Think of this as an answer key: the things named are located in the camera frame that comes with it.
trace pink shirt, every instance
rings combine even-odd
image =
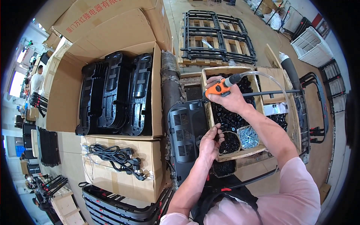
[[[280,191],[258,197],[263,224],[315,224],[320,214],[318,188],[299,157],[290,159],[280,171]],[[160,225],[197,225],[180,213],[166,214]],[[256,212],[244,202],[223,198],[206,214],[204,225],[260,224]]]

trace white plastic crate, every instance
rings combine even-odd
[[[321,67],[334,57],[328,44],[313,27],[307,28],[290,44],[301,61],[315,67]]]

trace person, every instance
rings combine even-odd
[[[25,179],[29,182],[29,183],[34,183],[34,176],[33,175],[25,175]]]
[[[39,203],[36,198],[32,199],[32,202],[39,207],[40,210],[43,210],[45,212],[52,212],[52,206],[50,203]]]
[[[224,0],[224,1],[228,2],[228,3],[226,3],[227,5],[235,6],[236,0]]]
[[[21,153],[20,160],[26,159],[25,151]]]
[[[31,94],[33,92],[39,93],[40,86],[42,85],[44,81],[44,77],[42,76],[42,65],[39,65],[37,67],[37,73],[34,74],[30,80],[30,88],[31,88]]]
[[[216,76],[208,79],[206,89],[221,78]],[[284,129],[256,111],[251,104],[247,104],[237,85],[233,85],[230,94],[225,97],[209,94],[208,98],[239,114],[255,129],[278,162],[279,194],[254,197],[243,186],[236,190],[216,193],[220,200],[210,201],[213,207],[205,204],[209,203],[209,196],[205,196],[202,203],[198,202],[200,197],[203,198],[202,191],[205,190],[208,171],[219,153],[220,143],[224,140],[221,125],[218,123],[201,139],[199,157],[189,176],[175,192],[160,225],[315,224],[320,214],[320,194]],[[195,205],[199,205],[199,210],[194,210]],[[190,210],[194,220],[191,222],[188,219]]]

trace black power cord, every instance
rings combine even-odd
[[[140,169],[140,158],[131,158],[134,151],[131,148],[120,148],[117,145],[104,147],[100,144],[89,146],[89,153],[100,157],[103,161],[109,161],[117,172],[125,171],[127,174],[133,174],[138,180],[145,180],[146,175],[136,172]]]

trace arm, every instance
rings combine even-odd
[[[178,212],[189,217],[191,208],[200,198],[212,162],[219,154],[220,144],[224,141],[224,134],[219,129],[220,126],[220,123],[213,126],[201,139],[199,157],[189,176],[171,199],[167,214]],[[219,141],[214,140],[216,134],[219,135]]]
[[[211,77],[206,82],[206,89],[211,87],[215,80],[221,77]],[[230,94],[221,97],[216,94],[209,94],[209,100],[224,106],[227,110],[235,112],[243,117],[256,131],[259,138],[265,144],[269,152],[277,159],[279,168],[282,169],[287,161],[298,157],[295,145],[291,142],[287,133],[277,123],[267,118],[247,104],[242,96],[239,87],[233,85]]]

